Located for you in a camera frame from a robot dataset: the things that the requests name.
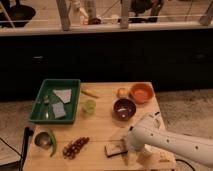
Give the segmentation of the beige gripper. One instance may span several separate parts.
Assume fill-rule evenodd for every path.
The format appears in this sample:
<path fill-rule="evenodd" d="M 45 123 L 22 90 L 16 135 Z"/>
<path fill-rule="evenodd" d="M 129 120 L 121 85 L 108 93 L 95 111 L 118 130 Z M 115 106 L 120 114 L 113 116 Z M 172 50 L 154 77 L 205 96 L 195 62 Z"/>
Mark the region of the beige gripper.
<path fill-rule="evenodd" d="M 127 150 L 126 163 L 128 166 L 133 166 L 136 162 L 141 164 L 153 154 L 151 148 L 148 147 L 146 144 L 133 146 L 126 136 L 122 137 L 122 141 L 123 146 Z"/>

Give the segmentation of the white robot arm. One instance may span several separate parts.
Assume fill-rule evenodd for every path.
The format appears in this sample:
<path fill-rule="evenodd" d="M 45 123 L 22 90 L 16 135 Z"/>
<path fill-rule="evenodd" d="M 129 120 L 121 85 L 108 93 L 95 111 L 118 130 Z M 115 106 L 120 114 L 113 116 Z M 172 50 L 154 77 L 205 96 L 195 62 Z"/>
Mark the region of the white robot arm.
<path fill-rule="evenodd" d="M 124 136 L 128 151 L 151 145 L 213 169 L 213 140 L 177 134 L 160 128 L 160 115 L 148 114 L 131 126 Z"/>

